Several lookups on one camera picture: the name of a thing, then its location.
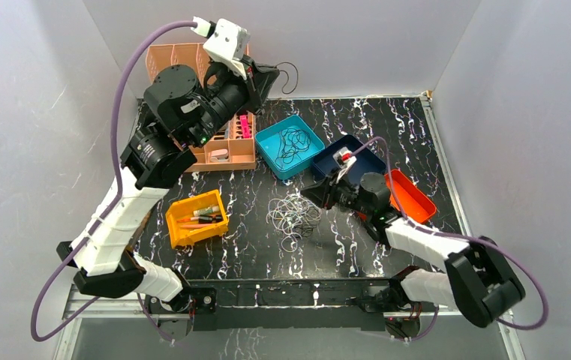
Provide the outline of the dark blue plastic tray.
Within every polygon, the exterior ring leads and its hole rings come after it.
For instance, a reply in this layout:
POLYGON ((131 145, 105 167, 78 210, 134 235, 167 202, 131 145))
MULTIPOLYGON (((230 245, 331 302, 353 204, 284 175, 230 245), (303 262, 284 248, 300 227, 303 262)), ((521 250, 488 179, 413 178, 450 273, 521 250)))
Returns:
MULTIPOLYGON (((354 152, 362 146, 362 143, 352 135, 344 135, 342 138, 329 144, 324 150, 315 155, 311 162, 311 173, 315 181, 322 180, 325 176, 338 168, 338 163, 333 155, 339 150, 346 148, 354 152)), ((366 173, 386 173, 386 164, 370 149, 366 148, 356 155, 356 163, 346 174, 352 185, 359 185, 361 177, 366 173)))

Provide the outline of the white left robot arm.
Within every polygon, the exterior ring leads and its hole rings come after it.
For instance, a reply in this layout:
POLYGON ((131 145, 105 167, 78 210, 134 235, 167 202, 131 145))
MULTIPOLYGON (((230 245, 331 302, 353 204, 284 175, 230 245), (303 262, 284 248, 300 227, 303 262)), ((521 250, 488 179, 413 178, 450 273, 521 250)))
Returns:
POLYGON ((117 299, 141 293, 173 312, 191 303, 186 280, 175 270, 135 254, 129 241, 144 217, 197 162, 203 147, 234 116, 258 115, 279 71, 249 62, 240 74, 210 64, 204 78, 185 64, 161 70, 143 99, 152 112, 117 161, 115 181, 89 225, 73 241, 59 244, 65 265, 77 269, 74 283, 85 295, 117 299))

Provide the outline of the pink marker pen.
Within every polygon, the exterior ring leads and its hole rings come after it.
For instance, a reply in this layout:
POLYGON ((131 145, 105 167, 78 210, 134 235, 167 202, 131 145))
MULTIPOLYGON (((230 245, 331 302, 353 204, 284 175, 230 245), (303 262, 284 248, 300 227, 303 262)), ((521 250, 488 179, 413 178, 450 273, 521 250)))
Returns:
POLYGON ((240 124, 242 138, 243 139, 251 138, 251 129, 250 129, 250 123, 248 121, 248 116, 240 115, 239 124, 240 124))

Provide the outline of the orange plastic tray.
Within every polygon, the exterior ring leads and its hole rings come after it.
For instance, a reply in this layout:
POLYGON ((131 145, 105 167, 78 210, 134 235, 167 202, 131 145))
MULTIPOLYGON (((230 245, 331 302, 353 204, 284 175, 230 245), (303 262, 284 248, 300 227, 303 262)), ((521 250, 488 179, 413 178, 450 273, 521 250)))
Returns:
POLYGON ((388 188, 395 194, 406 214, 420 224, 426 224, 436 213, 437 206, 401 170, 392 169, 391 177, 384 175, 388 188))

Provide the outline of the white stapler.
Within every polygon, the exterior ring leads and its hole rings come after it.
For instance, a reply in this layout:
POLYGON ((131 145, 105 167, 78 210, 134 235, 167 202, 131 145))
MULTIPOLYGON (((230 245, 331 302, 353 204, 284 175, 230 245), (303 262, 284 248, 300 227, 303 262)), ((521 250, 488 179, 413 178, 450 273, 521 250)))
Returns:
POLYGON ((216 149, 209 153, 209 161, 212 163, 223 163, 230 160, 230 153, 227 149, 216 149))

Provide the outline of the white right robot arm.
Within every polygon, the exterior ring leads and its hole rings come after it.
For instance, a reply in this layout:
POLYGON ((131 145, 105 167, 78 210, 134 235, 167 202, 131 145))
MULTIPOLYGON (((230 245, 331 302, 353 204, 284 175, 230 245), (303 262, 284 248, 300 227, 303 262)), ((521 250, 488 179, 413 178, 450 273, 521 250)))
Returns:
POLYGON ((375 241, 437 268, 432 272, 408 267, 390 280, 389 299, 400 311, 410 310, 417 302, 431 302, 454 308, 471 324, 485 328, 526 296, 491 239, 465 242, 456 234, 441 236, 414 223, 393 205, 395 195, 384 175, 367 172, 355 186, 333 172, 300 193, 321 209, 340 206, 360 213, 375 241))

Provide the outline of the teal plastic tray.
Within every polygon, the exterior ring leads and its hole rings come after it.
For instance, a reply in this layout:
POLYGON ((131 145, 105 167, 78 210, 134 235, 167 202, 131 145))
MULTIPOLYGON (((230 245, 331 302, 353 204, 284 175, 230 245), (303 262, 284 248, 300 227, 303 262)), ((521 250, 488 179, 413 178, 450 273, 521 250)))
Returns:
POLYGON ((279 180, 288 180, 311 166, 325 149, 321 138, 298 115, 291 115, 255 135, 261 158, 279 180))

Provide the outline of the yellow plastic parts bin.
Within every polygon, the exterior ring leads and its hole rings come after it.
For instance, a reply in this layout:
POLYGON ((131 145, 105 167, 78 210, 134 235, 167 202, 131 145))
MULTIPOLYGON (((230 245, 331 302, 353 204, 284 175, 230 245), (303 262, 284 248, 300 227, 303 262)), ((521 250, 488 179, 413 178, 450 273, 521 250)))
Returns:
POLYGON ((219 190, 173 202, 165 218, 173 249, 222 237, 229 229, 229 218, 219 190))

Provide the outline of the peach plastic file organizer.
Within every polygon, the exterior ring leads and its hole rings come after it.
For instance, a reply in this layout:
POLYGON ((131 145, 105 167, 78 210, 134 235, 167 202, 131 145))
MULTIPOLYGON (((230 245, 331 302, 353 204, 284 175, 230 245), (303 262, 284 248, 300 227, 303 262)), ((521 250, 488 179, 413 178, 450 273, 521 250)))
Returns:
MULTIPOLYGON (((154 80, 164 68, 180 64, 192 68, 201 80, 206 74, 209 63, 210 57, 203 49, 202 43, 151 45, 146 53, 146 69, 150 80, 154 80)), ((256 168, 255 115, 251 113, 246 115, 250 123, 251 138, 242 138, 239 117, 234 116, 204 147, 191 148, 197 162, 189 167, 187 171, 195 173, 254 170, 256 168), (227 149, 230 153, 230 160, 223 163, 210 162, 209 153, 216 149, 227 149)))

